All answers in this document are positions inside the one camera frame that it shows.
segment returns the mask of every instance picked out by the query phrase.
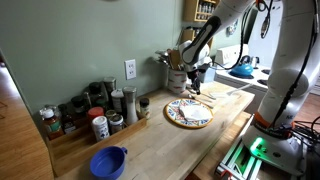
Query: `cloth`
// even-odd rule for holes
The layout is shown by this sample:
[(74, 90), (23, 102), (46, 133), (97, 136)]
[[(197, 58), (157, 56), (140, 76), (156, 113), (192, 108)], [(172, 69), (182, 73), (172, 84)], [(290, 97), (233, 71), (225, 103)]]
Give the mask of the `cloth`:
[(187, 121), (201, 121), (212, 118), (210, 110), (200, 105), (181, 106), (179, 110)]

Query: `blue kettle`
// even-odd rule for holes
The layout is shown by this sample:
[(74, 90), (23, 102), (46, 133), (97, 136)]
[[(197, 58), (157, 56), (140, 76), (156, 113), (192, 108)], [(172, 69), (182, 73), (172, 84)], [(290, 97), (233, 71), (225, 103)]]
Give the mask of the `blue kettle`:
[(250, 76), (253, 72), (253, 67), (250, 64), (250, 56), (243, 56), (239, 64), (233, 68), (230, 74), (238, 76)]

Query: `cup handle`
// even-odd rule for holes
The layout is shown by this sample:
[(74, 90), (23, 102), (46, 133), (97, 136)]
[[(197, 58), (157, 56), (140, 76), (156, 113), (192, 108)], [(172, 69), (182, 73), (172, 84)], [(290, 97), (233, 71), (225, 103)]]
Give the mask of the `cup handle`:
[(128, 154), (128, 150), (127, 150), (127, 148), (122, 147), (122, 148), (121, 148), (121, 150), (122, 150), (124, 153)]

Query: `wooden shelf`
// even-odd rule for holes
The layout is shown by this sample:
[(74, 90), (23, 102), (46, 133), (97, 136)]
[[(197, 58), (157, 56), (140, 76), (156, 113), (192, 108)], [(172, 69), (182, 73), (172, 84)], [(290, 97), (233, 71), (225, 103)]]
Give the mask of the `wooden shelf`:
[(212, 3), (214, 8), (217, 7), (220, 0), (185, 0), (183, 20), (188, 22), (206, 22), (205, 19), (197, 19), (198, 14), (211, 15), (211, 13), (198, 12), (199, 2)]
[(210, 1), (210, 0), (202, 0), (202, 2), (208, 2), (208, 3), (217, 4), (217, 1)]
[(130, 137), (147, 125), (147, 120), (138, 113), (140, 120), (131, 126), (97, 142), (91, 126), (84, 126), (70, 134), (49, 141), (52, 167), (56, 176), (61, 176), (79, 164), (90, 159), (96, 152), (107, 146), (112, 146)]

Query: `patterned plate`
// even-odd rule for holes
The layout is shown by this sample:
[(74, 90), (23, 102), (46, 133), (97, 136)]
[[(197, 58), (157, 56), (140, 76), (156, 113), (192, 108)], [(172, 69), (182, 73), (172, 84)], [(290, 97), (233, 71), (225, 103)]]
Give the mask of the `patterned plate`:
[(184, 117), (180, 114), (179, 107), (180, 106), (190, 106), (190, 105), (200, 105), (203, 108), (210, 111), (210, 113), (213, 116), (212, 111), (208, 106), (205, 104), (202, 104), (201, 102), (193, 99), (176, 99), (174, 101), (171, 101), (169, 104), (167, 104), (165, 108), (165, 112), (170, 120), (172, 120), (174, 123), (188, 127), (188, 128), (202, 128), (207, 126), (212, 120), (211, 119), (204, 119), (201, 121), (187, 121), (184, 119)]

